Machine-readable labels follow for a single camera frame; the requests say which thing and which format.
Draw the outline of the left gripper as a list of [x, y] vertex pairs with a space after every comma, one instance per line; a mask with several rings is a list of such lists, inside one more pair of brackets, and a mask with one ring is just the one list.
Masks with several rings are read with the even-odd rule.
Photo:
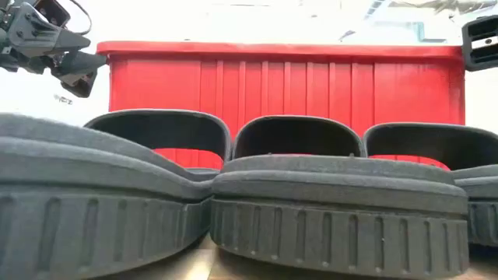
[[[0, 3], [0, 68], [7, 72], [23, 68], [33, 74], [51, 69], [64, 89], [88, 98], [98, 68], [107, 63], [107, 57], [79, 51], [90, 45], [85, 34], [49, 23], [33, 4]], [[54, 67], [48, 58], [35, 58], [67, 51], [71, 52]]]

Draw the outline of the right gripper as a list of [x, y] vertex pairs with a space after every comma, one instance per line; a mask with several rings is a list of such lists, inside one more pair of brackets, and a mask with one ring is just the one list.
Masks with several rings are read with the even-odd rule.
[[467, 71], [498, 67], [498, 15], [479, 17], [466, 23], [461, 31]]

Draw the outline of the black slide sandal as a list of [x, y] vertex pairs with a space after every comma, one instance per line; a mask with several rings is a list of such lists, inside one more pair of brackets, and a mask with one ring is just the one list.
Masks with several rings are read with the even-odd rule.
[[217, 170], [161, 149], [230, 157], [218, 117], [118, 110], [83, 126], [0, 114], [0, 280], [79, 280], [174, 255], [209, 229]]
[[337, 121], [249, 121], [212, 191], [210, 235], [232, 254], [388, 278], [446, 278], [468, 268], [467, 196], [451, 175], [370, 158]]
[[468, 195], [473, 244], [498, 247], [498, 135], [456, 124], [385, 123], [369, 128], [370, 156], [421, 156], [444, 164]]

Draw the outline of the red plastic bin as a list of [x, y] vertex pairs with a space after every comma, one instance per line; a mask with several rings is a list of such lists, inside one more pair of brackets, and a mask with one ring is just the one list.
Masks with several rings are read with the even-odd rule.
[[107, 41], [110, 110], [197, 110], [232, 133], [256, 117], [464, 124], [459, 47]]

